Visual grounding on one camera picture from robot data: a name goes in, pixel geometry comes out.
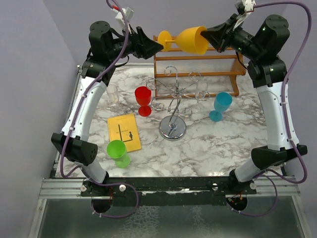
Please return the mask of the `yellow plastic wine glass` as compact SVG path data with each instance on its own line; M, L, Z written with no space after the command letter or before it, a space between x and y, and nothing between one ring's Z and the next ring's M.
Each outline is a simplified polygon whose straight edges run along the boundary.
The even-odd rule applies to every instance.
M158 43L163 45L163 52L170 51L172 44L175 44L183 52L204 55L209 47L209 42L201 35L205 30L207 30L205 26L187 28L174 40L171 34L164 30L158 36Z

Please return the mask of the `clear wine glass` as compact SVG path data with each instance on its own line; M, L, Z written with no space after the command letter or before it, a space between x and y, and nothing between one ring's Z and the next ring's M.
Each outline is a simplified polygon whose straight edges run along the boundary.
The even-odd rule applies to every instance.
M205 99L206 94L208 94L208 84L204 81L199 81L196 86L195 91L195 99L196 99L196 105L194 112L198 113L201 111L200 101L203 101Z

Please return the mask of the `blue plastic wine glass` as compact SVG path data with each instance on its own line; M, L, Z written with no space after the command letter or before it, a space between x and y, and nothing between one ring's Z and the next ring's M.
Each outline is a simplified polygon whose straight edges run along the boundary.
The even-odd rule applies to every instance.
M209 113L209 118L214 122L219 122L223 118L223 113L232 104L232 96L226 92L220 92L217 94L214 101L214 110Z

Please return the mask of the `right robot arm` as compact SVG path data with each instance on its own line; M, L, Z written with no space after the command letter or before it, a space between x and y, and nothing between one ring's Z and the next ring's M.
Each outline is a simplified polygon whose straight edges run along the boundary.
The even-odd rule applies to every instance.
M241 26L235 26L238 20L238 15L233 14L225 23L201 32L219 53L233 48L250 60L247 71L264 112L267 145L252 149L251 158L230 172L227 187L234 194L243 191L266 169L308 152L294 131L287 99L288 86L284 82L288 70L278 56L290 36L288 21L280 15L269 15L256 35L251 35Z

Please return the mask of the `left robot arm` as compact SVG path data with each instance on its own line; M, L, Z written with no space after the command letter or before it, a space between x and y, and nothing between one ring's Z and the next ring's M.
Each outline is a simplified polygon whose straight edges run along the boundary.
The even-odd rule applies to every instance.
M60 153L60 167L63 167L64 159L75 164L87 178L94 181L92 190L102 196L109 191L108 172L96 158L97 145L88 141L99 100L120 59L133 55L147 60L163 47L149 38L140 26L123 29L119 34L105 21L96 21L90 26L89 42L74 106L62 130L52 134L51 142Z

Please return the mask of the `wooden slatted rack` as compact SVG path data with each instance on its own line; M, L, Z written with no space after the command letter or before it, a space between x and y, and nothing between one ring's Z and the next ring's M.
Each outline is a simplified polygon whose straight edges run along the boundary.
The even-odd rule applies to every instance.
M209 55L180 55L181 50L171 48L168 52L159 52L154 56L155 96L158 99L171 99L171 96L159 93L159 79L168 77L164 70L168 66L174 66L171 76L227 76L232 86L231 96L239 95L237 77L244 76L246 69L242 66L243 57L232 48L228 48L225 54L219 54L214 48L209 47Z

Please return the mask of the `red plastic wine glass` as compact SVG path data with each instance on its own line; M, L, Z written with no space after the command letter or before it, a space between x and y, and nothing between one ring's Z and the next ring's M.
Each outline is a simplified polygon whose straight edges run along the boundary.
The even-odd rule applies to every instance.
M136 101L140 105L138 109L140 116L147 117L152 113L152 109L149 107L151 96L152 92L146 86L140 86L135 90Z

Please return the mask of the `chrome wine glass rack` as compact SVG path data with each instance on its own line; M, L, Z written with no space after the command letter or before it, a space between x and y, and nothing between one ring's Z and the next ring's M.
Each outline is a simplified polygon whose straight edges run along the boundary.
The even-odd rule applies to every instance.
M187 125L183 118L190 118L193 114L193 110L190 107L185 107L183 112L179 109L179 105L182 101L182 99L190 99L191 97L187 94L185 94L185 89L197 85L199 81L201 81L201 74L197 71L190 72L188 74L188 77L190 79L194 79L194 82L192 82L189 86L183 88L180 86L179 80L178 80L178 70L174 66L167 66L164 69L164 76L171 77L172 72L175 71L175 84L173 87L169 87L166 84L164 84L162 81L160 81L158 78L151 78L146 81L146 87L150 89L151 91L154 91L157 89L157 83L164 86L166 89L170 90L171 96L171 102L169 103L167 107L168 116L164 117L158 126L158 131L161 135L161 137L168 141L178 141L182 139L186 132L187 132ZM204 101L208 100L210 98L210 94L206 94L207 97L205 97ZM155 111L163 111L164 109L164 103L162 102L155 102L153 101L158 100L158 96L154 96L151 99L151 107Z

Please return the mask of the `green plastic wine glass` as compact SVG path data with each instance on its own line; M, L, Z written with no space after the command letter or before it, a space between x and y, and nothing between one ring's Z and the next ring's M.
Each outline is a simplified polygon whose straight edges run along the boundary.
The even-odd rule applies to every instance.
M111 141L106 148L106 152L112 158L117 167L123 169L129 166L130 157L127 154L127 149L121 140Z

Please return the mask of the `clear champagne flute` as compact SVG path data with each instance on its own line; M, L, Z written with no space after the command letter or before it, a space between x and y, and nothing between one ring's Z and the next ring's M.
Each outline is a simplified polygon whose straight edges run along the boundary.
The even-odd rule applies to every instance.
M121 108L121 104L118 87L114 84L111 84L107 87L106 92L110 101L109 108L111 110L119 111Z

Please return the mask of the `yellow book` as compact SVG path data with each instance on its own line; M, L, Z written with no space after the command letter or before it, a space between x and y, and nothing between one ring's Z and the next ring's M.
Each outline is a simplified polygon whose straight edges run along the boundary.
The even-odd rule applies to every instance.
M108 118L107 124L110 141L121 140L127 152L142 149L134 114Z

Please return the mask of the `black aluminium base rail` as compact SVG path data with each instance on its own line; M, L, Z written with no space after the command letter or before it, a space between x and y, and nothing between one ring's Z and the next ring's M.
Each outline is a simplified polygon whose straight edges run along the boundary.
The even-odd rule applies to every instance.
M260 177L240 192L229 190L226 177L110 178L98 186L84 178L46 179L40 199L101 199L115 206L225 205L226 199L299 195L299 188L276 176Z

